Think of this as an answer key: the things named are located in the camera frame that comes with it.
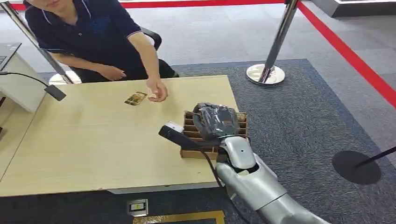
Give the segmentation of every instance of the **small card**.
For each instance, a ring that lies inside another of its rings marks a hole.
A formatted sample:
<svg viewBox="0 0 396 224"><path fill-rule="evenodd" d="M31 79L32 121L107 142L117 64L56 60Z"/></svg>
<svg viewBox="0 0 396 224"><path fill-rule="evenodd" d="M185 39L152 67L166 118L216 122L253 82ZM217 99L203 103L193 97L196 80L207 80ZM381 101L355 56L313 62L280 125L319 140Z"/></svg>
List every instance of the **small card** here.
<svg viewBox="0 0 396 224"><path fill-rule="evenodd" d="M136 106L139 105L144 100L144 98L146 98L146 96L146 93L136 92L134 95L130 96L127 100L125 100L125 103Z"/></svg>

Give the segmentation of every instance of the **shirt collar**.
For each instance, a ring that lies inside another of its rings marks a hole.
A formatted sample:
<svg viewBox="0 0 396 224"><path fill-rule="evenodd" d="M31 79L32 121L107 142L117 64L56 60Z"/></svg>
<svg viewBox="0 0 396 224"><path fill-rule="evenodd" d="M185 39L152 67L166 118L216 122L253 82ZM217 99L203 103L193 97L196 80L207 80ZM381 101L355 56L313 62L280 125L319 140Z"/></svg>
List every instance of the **shirt collar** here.
<svg viewBox="0 0 396 224"><path fill-rule="evenodd" d="M77 23L80 21L84 20L90 20L92 18L91 11L89 10L86 0L74 0L74 7L76 7L77 10L77 15L78 15L78 20ZM65 24L57 15L42 10L42 14L44 16L44 19L50 24L50 25L59 25L59 24Z"/></svg>

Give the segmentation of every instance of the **dark blue carpet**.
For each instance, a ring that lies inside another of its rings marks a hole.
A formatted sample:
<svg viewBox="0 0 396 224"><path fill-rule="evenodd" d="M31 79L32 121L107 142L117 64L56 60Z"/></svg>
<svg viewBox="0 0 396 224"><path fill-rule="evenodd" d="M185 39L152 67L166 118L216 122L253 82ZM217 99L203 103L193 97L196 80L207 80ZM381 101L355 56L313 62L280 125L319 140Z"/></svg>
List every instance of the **dark blue carpet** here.
<svg viewBox="0 0 396 224"><path fill-rule="evenodd" d="M383 177L377 184L353 184L334 171L331 160L339 151L374 155L379 149L311 64L305 59L277 61L285 81L262 87L245 78L246 68L255 63L173 67L181 76L228 75L239 110L248 113L252 148L303 206L334 224L394 224L396 170L386 158L379 161ZM0 223L131 224L126 201L134 198L148 198L153 216L223 210L226 223L242 223L220 189L0 198ZM262 223L240 199L236 203L252 223Z"/></svg>

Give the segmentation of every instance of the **stanchion base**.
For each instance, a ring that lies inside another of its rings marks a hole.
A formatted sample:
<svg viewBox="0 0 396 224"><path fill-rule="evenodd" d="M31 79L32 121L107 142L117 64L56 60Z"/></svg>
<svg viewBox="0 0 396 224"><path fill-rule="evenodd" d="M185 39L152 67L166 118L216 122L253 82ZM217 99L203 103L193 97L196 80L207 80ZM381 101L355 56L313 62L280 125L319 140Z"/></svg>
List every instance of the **stanchion base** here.
<svg viewBox="0 0 396 224"><path fill-rule="evenodd" d="M269 75L268 79L266 82L261 83L259 82L260 76L262 74L262 71L264 70L265 64L255 64L253 66L250 66L246 70L246 76L247 78L258 85L276 85L280 82L282 82L285 78L285 73L282 69L279 67L274 66L273 71Z"/></svg>
<svg viewBox="0 0 396 224"><path fill-rule="evenodd" d="M355 165L369 159L370 157L355 151L342 151L333 157L333 167L344 179L368 185L377 183L381 179L381 170L376 162L355 168Z"/></svg>

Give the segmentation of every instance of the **stanchion post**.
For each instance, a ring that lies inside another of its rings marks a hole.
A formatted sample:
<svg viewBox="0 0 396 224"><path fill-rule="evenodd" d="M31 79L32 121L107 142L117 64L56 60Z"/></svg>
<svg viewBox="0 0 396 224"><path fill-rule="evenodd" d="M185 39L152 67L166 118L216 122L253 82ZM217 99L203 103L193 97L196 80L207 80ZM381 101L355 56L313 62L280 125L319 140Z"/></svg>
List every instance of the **stanchion post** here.
<svg viewBox="0 0 396 224"><path fill-rule="evenodd" d="M278 32L276 33L274 43L269 51L265 65L253 65L247 70L247 77L250 81L259 85L273 85L284 80L284 72L280 68L274 66L274 64L294 18L294 14L297 11L298 2L299 0L286 0L286 9L283 13L283 19L279 25Z"/></svg>
<svg viewBox="0 0 396 224"><path fill-rule="evenodd" d="M15 24L19 27L19 29L28 37L28 39L44 56L44 58L48 61L48 63L50 63L50 65L55 69L55 71L62 76L63 80L68 84L72 84L73 83L72 80L67 76L66 72L62 69L62 67L58 64L58 62L56 62L55 59L47 51L41 49L38 46L38 42L36 40L35 35L26 25L23 19L20 17L19 13L12 8L11 4L8 1L2 2L2 0L0 0L0 7L15 22Z"/></svg>

